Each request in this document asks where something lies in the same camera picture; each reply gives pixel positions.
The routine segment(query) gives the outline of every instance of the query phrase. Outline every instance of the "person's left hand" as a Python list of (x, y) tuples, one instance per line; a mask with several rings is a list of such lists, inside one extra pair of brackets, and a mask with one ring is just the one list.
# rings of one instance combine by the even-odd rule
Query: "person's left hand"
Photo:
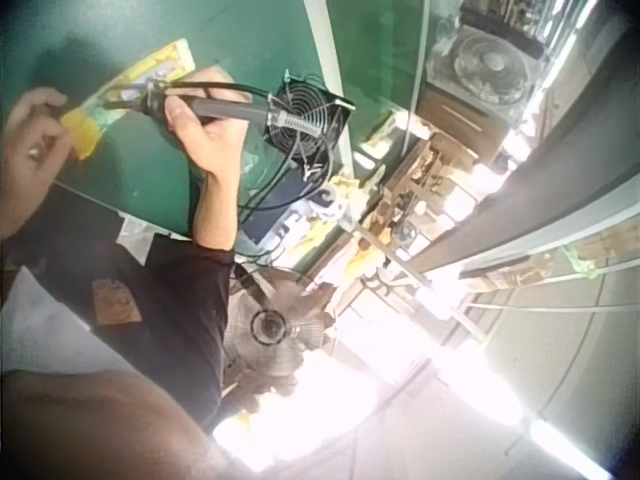
[(37, 88), (16, 102), (2, 132), (0, 238), (17, 232), (35, 213), (68, 158), (73, 138), (49, 115), (67, 98)]

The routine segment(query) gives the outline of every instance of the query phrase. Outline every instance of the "soldering iron handle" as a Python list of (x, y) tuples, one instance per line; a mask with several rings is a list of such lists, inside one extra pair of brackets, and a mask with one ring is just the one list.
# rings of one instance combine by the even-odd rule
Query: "soldering iron handle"
[(180, 95), (180, 98), (191, 108), (202, 123), (208, 123), (216, 118), (237, 118), (251, 123), (266, 125), (268, 106), (258, 106), (251, 103), (230, 102)]

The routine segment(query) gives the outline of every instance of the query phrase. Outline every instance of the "hand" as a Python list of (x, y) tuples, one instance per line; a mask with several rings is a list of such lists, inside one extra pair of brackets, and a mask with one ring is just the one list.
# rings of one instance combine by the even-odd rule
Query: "hand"
[[(198, 82), (233, 82), (219, 67), (210, 67), (196, 73), (190, 80)], [(195, 114), (178, 97), (171, 94), (205, 97), (202, 89), (173, 89), (168, 92), (165, 114), (170, 128), (184, 145), (187, 154), (201, 169), (211, 173), (224, 186), (237, 190), (240, 184), (242, 145), (247, 135), (248, 122), (236, 119), (215, 120), (202, 126)], [(247, 102), (250, 97), (241, 92), (209, 89), (213, 98), (234, 102)]]
[(37, 88), (9, 114), (2, 133), (0, 238), (13, 235), (35, 213), (71, 152), (71, 135), (48, 109), (66, 101), (52, 88)]

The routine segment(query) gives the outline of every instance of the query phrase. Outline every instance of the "black t-shirt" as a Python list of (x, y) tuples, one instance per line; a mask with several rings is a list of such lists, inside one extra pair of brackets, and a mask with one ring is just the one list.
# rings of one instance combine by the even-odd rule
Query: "black t-shirt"
[[(121, 225), (115, 212), (56, 188), (5, 245), (4, 266), (27, 266), (205, 428), (220, 401), (233, 254), (156, 235), (142, 266), (115, 243)], [(105, 279), (128, 288), (142, 321), (97, 324), (93, 285)]]

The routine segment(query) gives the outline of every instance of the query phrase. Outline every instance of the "white cloth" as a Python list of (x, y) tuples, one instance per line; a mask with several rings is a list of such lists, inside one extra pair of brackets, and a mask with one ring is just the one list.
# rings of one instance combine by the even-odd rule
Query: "white cloth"
[(136, 372), (22, 268), (0, 315), (2, 373)]

